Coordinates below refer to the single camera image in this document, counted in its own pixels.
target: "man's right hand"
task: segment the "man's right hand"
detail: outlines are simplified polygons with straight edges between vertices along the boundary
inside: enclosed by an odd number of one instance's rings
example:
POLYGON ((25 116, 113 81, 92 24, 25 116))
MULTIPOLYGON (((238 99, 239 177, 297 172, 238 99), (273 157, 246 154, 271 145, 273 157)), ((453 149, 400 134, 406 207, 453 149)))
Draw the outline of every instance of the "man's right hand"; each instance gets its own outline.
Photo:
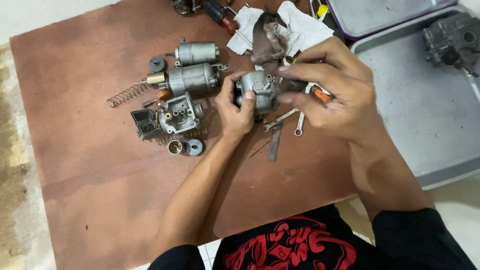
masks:
POLYGON ((304 112, 312 126, 360 145, 371 138, 372 133, 386 134, 375 105, 371 69, 337 37, 304 51, 294 64, 281 67, 278 74, 284 78, 317 83, 335 96, 335 99, 323 104, 301 93, 281 95, 280 101, 304 112))

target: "forearm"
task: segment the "forearm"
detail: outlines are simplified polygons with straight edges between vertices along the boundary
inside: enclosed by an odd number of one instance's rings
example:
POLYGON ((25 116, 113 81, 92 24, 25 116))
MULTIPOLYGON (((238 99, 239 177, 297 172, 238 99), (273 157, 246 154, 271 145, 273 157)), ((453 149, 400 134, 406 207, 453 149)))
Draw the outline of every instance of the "forearm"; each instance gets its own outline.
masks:
POLYGON ((432 207, 416 177, 383 126, 359 143, 350 143, 353 181, 369 218, 382 210, 432 207))
POLYGON ((173 195, 162 217, 155 254, 195 244, 223 171, 241 137, 221 135, 173 195))

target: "red graphic print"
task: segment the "red graphic print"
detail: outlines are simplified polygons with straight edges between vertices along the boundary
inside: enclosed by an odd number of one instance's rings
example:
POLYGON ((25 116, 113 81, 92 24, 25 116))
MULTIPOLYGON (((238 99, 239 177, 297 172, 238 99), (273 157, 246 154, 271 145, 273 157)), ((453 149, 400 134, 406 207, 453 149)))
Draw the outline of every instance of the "red graphic print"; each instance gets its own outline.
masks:
POLYGON ((272 233, 259 235, 242 244, 237 251, 223 257, 225 268, 240 270, 247 260, 248 270, 288 270, 288 267, 301 263, 311 265, 312 269, 325 270, 326 262, 317 259, 307 261, 309 253, 321 253, 325 245, 329 248, 335 244, 340 256, 335 258, 336 265, 332 269, 345 270, 355 262, 356 251, 349 243, 334 238, 326 230, 325 224, 310 218, 297 215, 281 220, 272 233), (311 225, 297 229, 289 229, 288 221, 301 220, 311 225))

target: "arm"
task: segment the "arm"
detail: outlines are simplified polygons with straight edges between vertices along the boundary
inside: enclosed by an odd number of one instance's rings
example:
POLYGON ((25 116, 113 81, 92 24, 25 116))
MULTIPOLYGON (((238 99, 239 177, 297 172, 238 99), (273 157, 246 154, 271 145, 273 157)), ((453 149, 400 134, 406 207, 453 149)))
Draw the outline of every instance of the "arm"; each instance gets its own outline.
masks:
POLYGON ((245 93, 241 110, 232 103, 234 82, 242 75, 234 73, 225 78, 222 91, 215 99, 222 133, 170 200, 158 229, 154 258, 173 247, 196 244, 228 160, 243 136, 253 127, 255 93, 245 93))
POLYGON ((432 207, 377 111, 372 71, 338 38, 304 51, 279 74, 318 83, 335 96, 326 104, 304 94, 281 100, 304 112, 312 126, 348 141, 353 181, 371 221, 382 210, 432 207))

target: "black t-shirt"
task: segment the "black t-shirt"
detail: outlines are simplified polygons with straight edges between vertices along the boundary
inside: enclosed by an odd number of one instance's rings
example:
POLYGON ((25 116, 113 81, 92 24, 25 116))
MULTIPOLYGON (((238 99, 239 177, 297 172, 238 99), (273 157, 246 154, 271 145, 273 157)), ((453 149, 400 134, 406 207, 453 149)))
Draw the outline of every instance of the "black t-shirt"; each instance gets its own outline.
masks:
MULTIPOLYGON (((380 212, 376 246, 353 234, 333 205, 226 237, 213 270, 476 269, 430 208, 380 212)), ((204 269, 194 245, 174 247, 148 270, 204 269)))

